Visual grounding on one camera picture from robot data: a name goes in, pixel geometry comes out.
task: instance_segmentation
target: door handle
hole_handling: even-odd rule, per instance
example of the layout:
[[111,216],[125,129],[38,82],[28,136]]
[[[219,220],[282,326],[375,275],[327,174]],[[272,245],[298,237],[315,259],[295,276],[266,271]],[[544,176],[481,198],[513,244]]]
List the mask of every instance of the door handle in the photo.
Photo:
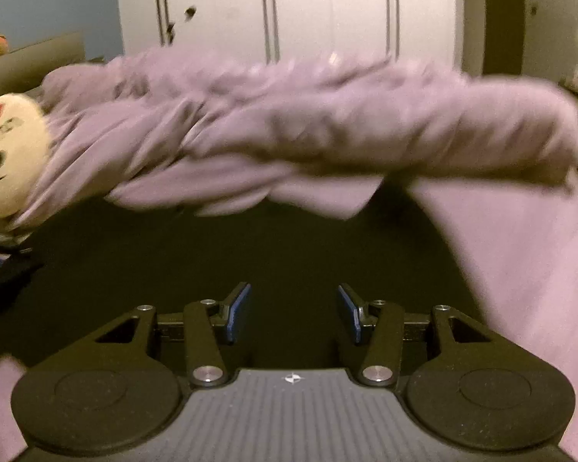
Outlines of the door handle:
[[170,19],[170,4],[168,0],[165,0],[165,22],[167,23],[167,42],[171,45],[176,37],[176,31],[174,30],[176,23]]
[[163,32],[163,17],[161,15],[161,0],[156,0],[156,19],[158,21],[158,33],[160,35],[161,47],[165,46],[165,33]]

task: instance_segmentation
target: gray ribbed plate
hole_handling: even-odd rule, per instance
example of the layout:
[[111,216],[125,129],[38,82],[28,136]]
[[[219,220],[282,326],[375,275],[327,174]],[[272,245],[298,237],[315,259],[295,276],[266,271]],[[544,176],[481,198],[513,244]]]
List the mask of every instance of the gray ribbed plate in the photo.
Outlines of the gray ribbed plate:
[[[475,454],[445,445],[407,417],[396,396],[362,387],[345,370],[242,370],[231,384],[198,390],[150,441],[103,462],[569,461],[556,448]],[[23,461],[79,460],[31,450]]]

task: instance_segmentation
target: purple blanket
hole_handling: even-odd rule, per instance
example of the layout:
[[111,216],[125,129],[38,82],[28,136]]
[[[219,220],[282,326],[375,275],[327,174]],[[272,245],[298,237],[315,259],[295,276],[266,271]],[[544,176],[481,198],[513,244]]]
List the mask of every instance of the purple blanket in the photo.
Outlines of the purple blanket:
[[245,67],[154,49],[50,73],[53,156],[16,226],[94,194],[130,208],[243,208],[305,176],[409,172],[559,183],[578,109],[530,79],[384,60]]

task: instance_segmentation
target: round emoji pillow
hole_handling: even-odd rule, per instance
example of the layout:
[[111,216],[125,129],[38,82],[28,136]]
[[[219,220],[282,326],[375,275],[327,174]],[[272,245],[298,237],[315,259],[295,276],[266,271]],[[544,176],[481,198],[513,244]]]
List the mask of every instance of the round emoji pillow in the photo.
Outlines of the round emoji pillow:
[[0,97],[0,219],[22,209],[49,158],[51,137],[31,98]]

